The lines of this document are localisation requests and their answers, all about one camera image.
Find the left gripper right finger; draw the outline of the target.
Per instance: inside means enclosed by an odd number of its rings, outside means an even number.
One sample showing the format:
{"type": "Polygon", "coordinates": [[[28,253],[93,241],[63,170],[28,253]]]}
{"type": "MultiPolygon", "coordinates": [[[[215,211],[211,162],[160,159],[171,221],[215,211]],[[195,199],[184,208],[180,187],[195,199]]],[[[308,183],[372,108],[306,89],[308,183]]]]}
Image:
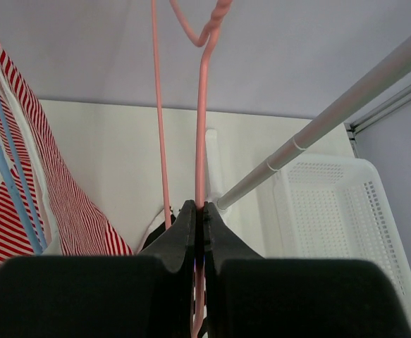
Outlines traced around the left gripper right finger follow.
{"type": "Polygon", "coordinates": [[[210,337],[411,337],[393,285],[376,264],[263,258],[211,203],[203,230],[210,337]]]}

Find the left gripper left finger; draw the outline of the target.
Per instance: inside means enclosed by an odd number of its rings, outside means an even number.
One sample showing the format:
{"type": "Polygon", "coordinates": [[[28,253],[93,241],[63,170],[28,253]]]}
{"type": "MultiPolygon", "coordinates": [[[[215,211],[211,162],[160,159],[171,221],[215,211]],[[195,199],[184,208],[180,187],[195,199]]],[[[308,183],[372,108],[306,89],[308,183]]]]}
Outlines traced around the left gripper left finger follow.
{"type": "Polygon", "coordinates": [[[189,337],[196,209],[134,256],[31,256],[0,267],[0,337],[189,337]]]}

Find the black white striped tank top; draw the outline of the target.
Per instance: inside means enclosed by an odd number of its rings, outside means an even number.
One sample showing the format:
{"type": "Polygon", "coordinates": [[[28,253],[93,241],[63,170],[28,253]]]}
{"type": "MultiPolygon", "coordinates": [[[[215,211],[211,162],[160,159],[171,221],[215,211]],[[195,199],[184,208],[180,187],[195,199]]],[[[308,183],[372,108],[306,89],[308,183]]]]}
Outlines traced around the black white striped tank top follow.
{"type": "Polygon", "coordinates": [[[197,218],[201,216],[193,201],[186,201],[178,215],[170,214],[173,224],[149,226],[139,253],[162,260],[168,277],[161,284],[160,295],[167,301],[167,315],[172,318],[173,337],[200,337],[204,318],[203,250],[196,246],[197,218]]]}

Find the pink wire hanger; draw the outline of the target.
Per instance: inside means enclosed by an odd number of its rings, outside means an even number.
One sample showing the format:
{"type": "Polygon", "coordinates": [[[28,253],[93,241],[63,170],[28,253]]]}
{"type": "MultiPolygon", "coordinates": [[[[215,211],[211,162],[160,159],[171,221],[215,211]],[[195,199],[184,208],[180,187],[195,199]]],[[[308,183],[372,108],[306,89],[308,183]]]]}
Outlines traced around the pink wire hanger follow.
{"type": "MultiPolygon", "coordinates": [[[[180,6],[176,1],[171,1],[180,26],[188,39],[196,47],[204,47],[200,62],[200,76],[197,96],[197,127],[196,127],[196,154],[195,154],[195,205],[201,212],[205,203],[205,146],[206,146],[206,116],[207,116],[207,82],[211,55],[219,40],[221,24],[225,15],[229,12],[232,1],[217,1],[216,7],[211,12],[209,21],[204,25],[201,33],[196,35],[189,26],[180,6]]],[[[168,190],[168,173],[166,164],[166,150],[164,139],[164,122],[162,115],[161,80],[159,68],[159,45],[157,34],[157,8],[156,1],[151,1],[152,14],[152,43],[154,57],[155,94],[157,103],[157,120],[159,129],[159,148],[161,157],[161,177],[164,201],[164,216],[166,229],[171,227],[171,212],[168,190]]],[[[195,314],[193,317],[190,336],[197,337],[204,320],[204,259],[200,254],[195,259],[195,314]]]]}

